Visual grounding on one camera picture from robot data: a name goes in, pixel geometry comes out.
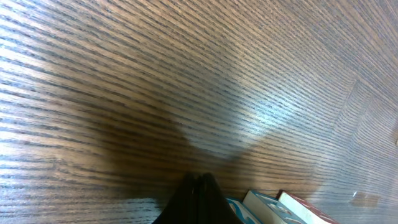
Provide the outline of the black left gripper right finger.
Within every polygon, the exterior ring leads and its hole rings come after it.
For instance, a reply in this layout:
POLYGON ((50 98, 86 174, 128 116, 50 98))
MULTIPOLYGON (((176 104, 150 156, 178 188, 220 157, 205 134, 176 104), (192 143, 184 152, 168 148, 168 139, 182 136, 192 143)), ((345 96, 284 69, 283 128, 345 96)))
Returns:
POLYGON ((199 188, 197 223, 242 224, 224 197, 215 177, 203 174, 199 188))

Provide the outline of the red G block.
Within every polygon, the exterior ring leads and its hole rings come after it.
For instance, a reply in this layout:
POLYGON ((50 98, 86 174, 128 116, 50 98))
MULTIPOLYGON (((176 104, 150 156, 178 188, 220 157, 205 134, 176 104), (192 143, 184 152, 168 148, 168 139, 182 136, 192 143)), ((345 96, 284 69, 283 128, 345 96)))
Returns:
POLYGON ((235 215, 244 223, 244 224, 262 224, 258 218, 253 215, 247 206, 243 205, 239 200, 234 198, 226 198, 227 203, 235 213, 235 215))

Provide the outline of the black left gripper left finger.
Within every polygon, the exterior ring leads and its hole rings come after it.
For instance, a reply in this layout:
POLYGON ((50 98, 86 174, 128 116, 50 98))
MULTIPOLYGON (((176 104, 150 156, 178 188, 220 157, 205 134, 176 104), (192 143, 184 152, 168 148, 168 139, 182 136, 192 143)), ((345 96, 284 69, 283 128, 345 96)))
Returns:
POLYGON ((192 224, 197 222, 197 179, 187 173, 153 224, 192 224))

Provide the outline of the red block with drawing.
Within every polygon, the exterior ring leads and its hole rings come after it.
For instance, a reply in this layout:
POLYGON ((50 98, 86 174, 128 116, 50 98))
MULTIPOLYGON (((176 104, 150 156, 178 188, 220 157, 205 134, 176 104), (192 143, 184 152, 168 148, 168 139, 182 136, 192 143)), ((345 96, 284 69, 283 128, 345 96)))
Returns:
POLYGON ((271 224, 305 224, 295 213, 276 198, 249 190, 243 204, 259 221, 271 224))

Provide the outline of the green Z block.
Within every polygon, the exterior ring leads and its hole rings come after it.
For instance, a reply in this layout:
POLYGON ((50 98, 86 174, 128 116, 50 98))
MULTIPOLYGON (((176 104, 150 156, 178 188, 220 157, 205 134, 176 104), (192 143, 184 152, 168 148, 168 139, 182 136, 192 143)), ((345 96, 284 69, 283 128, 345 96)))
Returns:
POLYGON ((339 222, 323 213, 311 203, 286 190, 279 190, 277 199, 306 224, 339 224, 339 222))

